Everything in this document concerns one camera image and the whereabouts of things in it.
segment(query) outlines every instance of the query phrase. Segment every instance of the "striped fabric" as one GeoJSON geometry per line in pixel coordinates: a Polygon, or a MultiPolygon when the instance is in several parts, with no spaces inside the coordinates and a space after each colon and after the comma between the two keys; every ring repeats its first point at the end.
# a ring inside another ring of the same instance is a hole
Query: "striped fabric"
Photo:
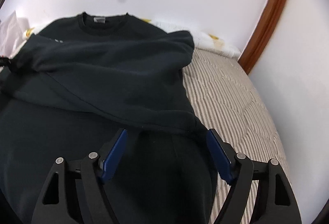
{"type": "MultiPolygon", "coordinates": [[[[195,49],[183,75],[195,115],[208,129],[215,128],[224,142],[252,160],[268,162],[276,158],[289,178],[286,156],[271,116],[235,60],[195,49]]],[[[243,224],[251,218],[257,186],[258,182],[253,181],[243,224]]],[[[229,186],[218,177],[210,223],[215,221],[228,191],[229,186]]]]}

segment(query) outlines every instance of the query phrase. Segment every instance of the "crew neckline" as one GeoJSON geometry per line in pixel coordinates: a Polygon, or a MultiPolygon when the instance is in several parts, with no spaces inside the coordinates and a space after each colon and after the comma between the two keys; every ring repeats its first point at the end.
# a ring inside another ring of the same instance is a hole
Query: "crew neckline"
{"type": "Polygon", "coordinates": [[[128,13],[116,16],[105,16],[105,23],[94,22],[94,16],[86,12],[78,15],[79,27],[82,31],[95,36],[109,36],[121,29],[129,20],[128,13]]]}

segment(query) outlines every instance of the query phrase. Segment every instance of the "black sweatshirt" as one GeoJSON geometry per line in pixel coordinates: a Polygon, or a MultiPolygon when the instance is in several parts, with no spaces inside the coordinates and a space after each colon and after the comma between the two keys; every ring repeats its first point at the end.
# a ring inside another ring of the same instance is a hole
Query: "black sweatshirt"
{"type": "Polygon", "coordinates": [[[206,224],[217,179],[182,84],[193,49],[189,32],[128,14],[83,13],[32,35],[14,72],[0,73],[0,188],[19,217],[30,222],[57,157],[83,158],[125,127],[127,150],[105,185],[121,224],[206,224]]]}

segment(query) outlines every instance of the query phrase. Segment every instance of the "clothing tag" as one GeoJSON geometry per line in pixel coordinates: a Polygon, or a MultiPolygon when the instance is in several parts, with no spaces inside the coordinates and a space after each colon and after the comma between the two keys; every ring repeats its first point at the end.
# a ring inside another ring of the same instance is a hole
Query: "clothing tag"
{"type": "Polygon", "coordinates": [[[94,22],[96,23],[105,23],[105,17],[94,17],[94,22]]]}

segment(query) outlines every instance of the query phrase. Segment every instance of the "silver screw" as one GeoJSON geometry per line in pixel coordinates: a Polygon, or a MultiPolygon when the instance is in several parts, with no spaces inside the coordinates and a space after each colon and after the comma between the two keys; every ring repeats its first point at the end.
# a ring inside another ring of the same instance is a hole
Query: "silver screw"
{"type": "Polygon", "coordinates": [[[236,156],[239,159],[245,159],[246,158],[246,155],[244,153],[237,153],[236,156]]]}
{"type": "Polygon", "coordinates": [[[94,159],[94,158],[96,158],[98,156],[98,154],[95,153],[95,152],[92,152],[88,156],[89,156],[90,159],[94,159]]]}
{"type": "Polygon", "coordinates": [[[56,159],[56,164],[61,164],[61,163],[63,163],[63,161],[64,161],[64,158],[63,157],[58,157],[56,159]]]}
{"type": "Polygon", "coordinates": [[[278,165],[279,161],[277,159],[271,159],[271,164],[272,165],[278,165]]]}

